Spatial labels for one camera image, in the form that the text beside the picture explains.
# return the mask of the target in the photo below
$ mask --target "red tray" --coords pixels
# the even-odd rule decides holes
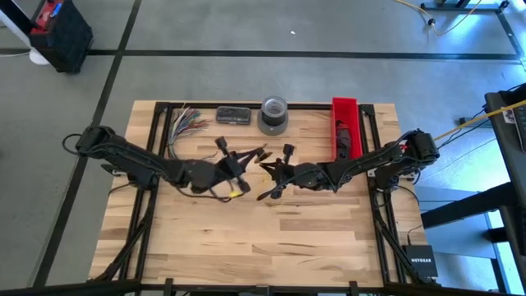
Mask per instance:
[[[336,121],[341,120],[348,127],[351,136],[350,159],[362,156],[362,138],[360,137],[360,119],[358,100],[354,98],[332,98],[330,130],[332,133],[332,157],[336,159]]]

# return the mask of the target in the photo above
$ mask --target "wood grain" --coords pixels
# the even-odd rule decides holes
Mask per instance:
[[[145,147],[154,106],[154,101],[135,102],[126,132],[130,142]],[[397,139],[395,106],[375,104],[375,109],[382,144]],[[274,137],[261,134],[255,121],[248,127],[219,125],[213,122],[213,109],[201,112],[204,119],[212,120],[210,128],[177,141],[181,158],[213,155],[214,139],[225,136],[230,150],[267,144],[265,149],[275,153],[272,159],[282,157],[284,144],[292,144],[296,150],[291,164],[331,160],[329,111],[291,110],[287,131]],[[243,177],[251,192],[228,204],[184,197],[161,182],[143,282],[162,284],[170,277],[176,284],[346,286],[356,280],[362,287],[382,286],[365,174],[337,193],[289,186],[277,201],[256,201],[257,195],[274,186],[258,165],[249,164]],[[115,178],[113,186],[126,182]],[[410,183],[404,185],[413,189]],[[221,184],[217,191],[225,195],[229,189]],[[125,243],[134,199],[132,187],[109,197],[90,277],[102,272]],[[407,232],[422,223],[420,212],[405,191],[394,192],[392,201],[399,239],[405,243]],[[426,243],[422,229],[414,230],[411,239]],[[393,257],[387,251],[395,280]]]

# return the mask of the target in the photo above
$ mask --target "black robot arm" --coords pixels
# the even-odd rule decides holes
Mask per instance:
[[[286,161],[277,159],[274,163],[260,164],[277,186],[259,195],[258,200],[268,196],[279,198],[287,184],[337,192],[353,176],[372,169],[376,169],[376,188],[387,190],[398,183],[400,175],[422,170],[440,157],[431,135],[420,130],[407,132],[397,141],[355,160],[290,165],[288,159],[293,146],[285,145],[284,153]]]
[[[87,127],[75,145],[78,155],[94,159],[104,159],[115,169],[127,173],[137,186],[149,188],[154,176],[159,175],[176,188],[191,185],[194,193],[211,191],[212,187],[235,179],[242,193],[249,192],[250,186],[242,178],[248,163],[257,157],[263,160],[270,154],[263,147],[244,153],[228,152],[223,137],[215,141],[224,157],[212,164],[205,160],[165,159],[147,150],[133,145],[122,136],[115,134],[110,127]]]

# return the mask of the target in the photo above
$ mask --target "colorful wires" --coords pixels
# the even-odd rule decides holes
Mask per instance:
[[[205,131],[208,127],[207,120],[199,120],[201,112],[196,109],[179,109],[177,117],[173,120],[168,134],[168,156],[177,158],[173,148],[175,141],[185,136],[191,136],[198,131]]]

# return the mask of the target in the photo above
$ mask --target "concrete floor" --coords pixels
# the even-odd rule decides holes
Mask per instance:
[[[19,0],[26,12],[37,1]],[[94,49],[116,49],[133,0],[75,0],[95,33]],[[445,29],[463,15],[433,12]],[[526,7],[505,10],[526,49]],[[23,48],[0,29],[0,49]],[[427,32],[418,13],[390,0],[221,2],[142,0],[128,49],[245,49],[369,53],[514,53],[494,13],[475,13],[450,34]],[[0,289],[28,285],[63,199],[75,159],[60,140],[90,124],[111,56],[90,56],[75,76],[0,57]],[[477,113],[484,94],[526,81],[515,61],[350,58],[125,57],[102,124],[124,132],[136,99],[396,103],[404,130],[433,135]],[[507,178],[492,131],[477,130],[441,151],[426,187],[481,191]],[[86,279],[111,178],[85,171],[49,284]]]

